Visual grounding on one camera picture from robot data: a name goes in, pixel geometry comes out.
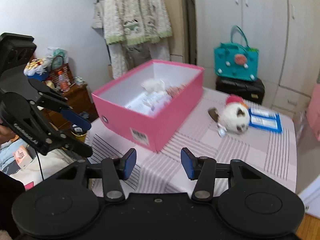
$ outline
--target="teal handbag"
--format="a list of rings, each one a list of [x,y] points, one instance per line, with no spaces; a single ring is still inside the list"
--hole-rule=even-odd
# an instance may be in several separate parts
[[[239,31],[246,47],[233,42],[233,34]],[[255,81],[257,79],[259,50],[250,48],[243,31],[236,25],[231,28],[229,43],[221,43],[214,49],[215,72],[220,77]]]

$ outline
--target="tablecloth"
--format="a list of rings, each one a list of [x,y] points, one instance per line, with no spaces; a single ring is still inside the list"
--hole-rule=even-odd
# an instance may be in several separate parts
[[[241,159],[288,189],[295,191],[297,151],[292,120],[280,114],[281,134],[249,127],[243,135],[228,133],[221,138],[217,124],[208,109],[225,107],[227,94],[204,88],[203,96],[188,118],[163,149],[154,153],[107,129],[100,119],[92,123],[86,143],[92,146],[91,163],[107,157],[121,157],[130,148],[137,150],[137,162],[130,178],[121,181],[126,197],[137,193],[176,193],[191,195],[196,181],[188,179],[180,162],[181,148],[187,147],[195,156],[208,156],[219,163]],[[262,108],[246,101],[249,107]],[[228,189],[227,179],[216,179],[214,196]],[[103,196],[101,179],[93,182],[92,190]]]

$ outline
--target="brown plush ear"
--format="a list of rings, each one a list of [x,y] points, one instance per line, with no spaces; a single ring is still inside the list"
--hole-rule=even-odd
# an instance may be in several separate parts
[[[238,108],[237,117],[239,117],[240,115],[245,116],[244,112],[240,108]]]
[[[215,121],[215,122],[218,122],[218,119],[219,119],[219,115],[218,115],[218,111],[217,111],[217,108],[210,108],[208,110],[208,114],[211,116],[211,118]]]

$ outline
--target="black suitcase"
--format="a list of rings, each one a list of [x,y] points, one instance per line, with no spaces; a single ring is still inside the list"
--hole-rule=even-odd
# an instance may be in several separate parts
[[[256,81],[244,81],[233,78],[217,77],[216,90],[234,94],[245,100],[261,105],[264,97],[264,85],[261,79]]]

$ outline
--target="pink box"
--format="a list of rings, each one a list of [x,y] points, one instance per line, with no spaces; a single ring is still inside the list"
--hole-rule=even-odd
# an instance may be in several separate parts
[[[320,141],[320,84],[316,84],[313,89],[307,110],[307,120],[316,138]]]
[[[203,71],[195,65],[150,60],[97,89],[92,98],[107,128],[158,152],[201,99]],[[186,87],[155,116],[127,109],[125,106],[145,92],[141,84],[151,78],[161,79],[171,86],[184,84]]]

